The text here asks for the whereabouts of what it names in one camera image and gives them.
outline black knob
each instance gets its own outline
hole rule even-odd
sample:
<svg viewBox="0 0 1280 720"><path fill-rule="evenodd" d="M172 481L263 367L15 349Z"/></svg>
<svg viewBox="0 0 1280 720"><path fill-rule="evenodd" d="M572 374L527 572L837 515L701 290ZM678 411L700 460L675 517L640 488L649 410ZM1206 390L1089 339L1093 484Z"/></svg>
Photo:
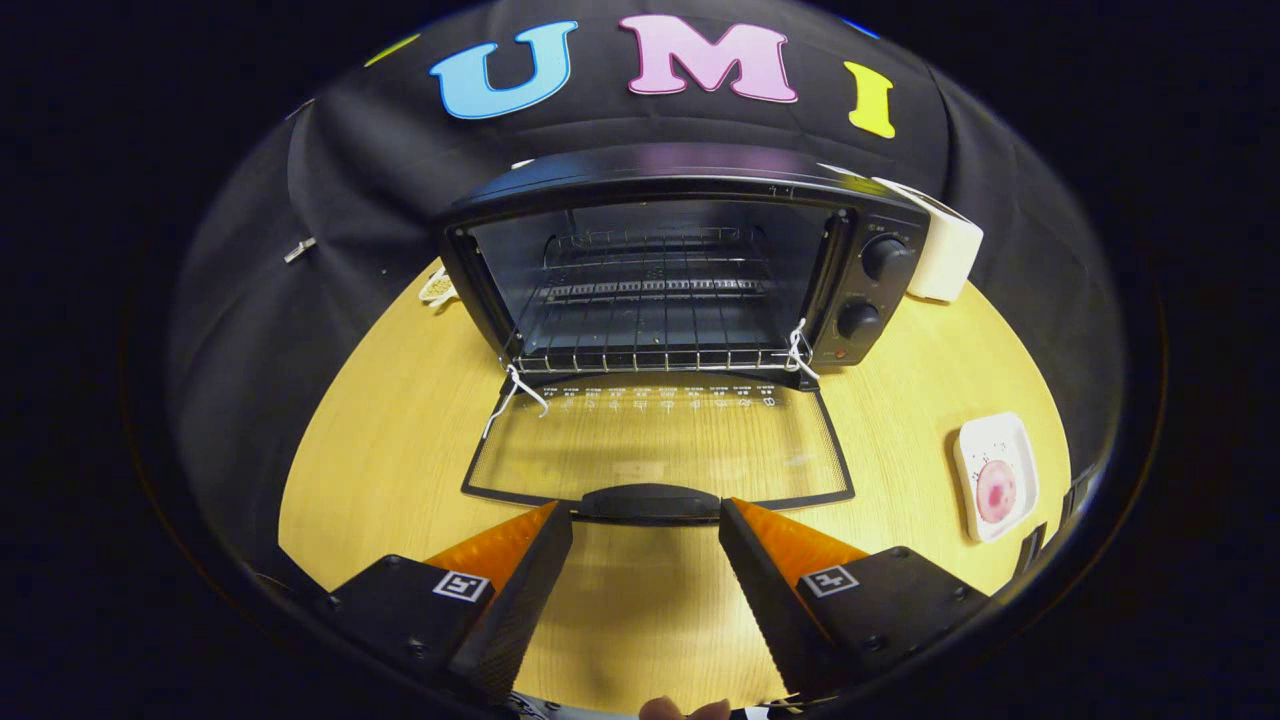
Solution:
<svg viewBox="0 0 1280 720"><path fill-rule="evenodd" d="M873 238L863 249L863 270L867 277L888 286L906 286L911 281L911 251L902 241L884 236Z"/></svg>
<svg viewBox="0 0 1280 720"><path fill-rule="evenodd" d="M845 305L836 318L836 331L851 342L870 346L879 337L884 323L879 319L876 306L861 300Z"/></svg>

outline pink food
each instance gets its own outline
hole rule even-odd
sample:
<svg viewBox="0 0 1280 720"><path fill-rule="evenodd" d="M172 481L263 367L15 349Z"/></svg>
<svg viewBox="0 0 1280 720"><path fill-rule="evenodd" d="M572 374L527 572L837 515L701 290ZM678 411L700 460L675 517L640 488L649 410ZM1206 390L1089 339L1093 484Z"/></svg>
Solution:
<svg viewBox="0 0 1280 720"><path fill-rule="evenodd" d="M1018 479L1014 469L1004 460L992 460L978 471L978 516L988 523L998 523L1009 516L1018 500Z"/></svg>

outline pink letter m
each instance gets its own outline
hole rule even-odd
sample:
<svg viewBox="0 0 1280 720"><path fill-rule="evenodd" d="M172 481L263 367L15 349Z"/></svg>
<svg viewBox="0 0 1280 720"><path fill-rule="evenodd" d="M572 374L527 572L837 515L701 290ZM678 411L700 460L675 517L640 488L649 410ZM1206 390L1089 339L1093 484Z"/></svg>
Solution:
<svg viewBox="0 0 1280 720"><path fill-rule="evenodd" d="M640 44L640 77L627 85L632 92L667 95L685 90L689 83L676 77L673 67L680 60L707 92L718 88L737 65L739 78L730 83L733 92L772 102L796 101L782 67L787 36L781 32L739 23L712 45L675 15L632 15L618 24L635 32Z"/></svg>

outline human hand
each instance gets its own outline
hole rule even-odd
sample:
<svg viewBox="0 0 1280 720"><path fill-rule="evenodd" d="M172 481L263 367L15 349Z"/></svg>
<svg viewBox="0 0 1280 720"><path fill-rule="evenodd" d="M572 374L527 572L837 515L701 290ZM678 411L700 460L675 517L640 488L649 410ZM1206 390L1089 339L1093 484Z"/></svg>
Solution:
<svg viewBox="0 0 1280 720"><path fill-rule="evenodd" d="M689 720L728 720L728 700L704 705L687 715ZM640 720L685 720L686 715L667 696L655 697L640 707Z"/></svg>

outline table surface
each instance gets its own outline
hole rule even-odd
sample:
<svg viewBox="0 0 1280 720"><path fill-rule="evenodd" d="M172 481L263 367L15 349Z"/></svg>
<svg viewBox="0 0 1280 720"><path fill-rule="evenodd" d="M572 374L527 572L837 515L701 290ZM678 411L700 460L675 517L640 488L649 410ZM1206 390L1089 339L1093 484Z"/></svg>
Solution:
<svg viewBox="0 0 1280 720"><path fill-rule="evenodd" d="M279 542L328 589L383 555L426 559L529 510L460 492L503 373L458 301L417 299L438 263L361 341L293 460ZM1057 532L1069 486L1061 419L1030 355L972 284L950 305L904 299L868 357L822 372L820 387L856 497L787 516L867 552L905 544L986 593L1010 579L1027 533ZM951 447L966 420L1010 410L1030 436L1041 498L1019 527L978 543ZM516 691L625 714L662 694L681 707L787 694L714 527L594 523L573 524Z"/></svg>

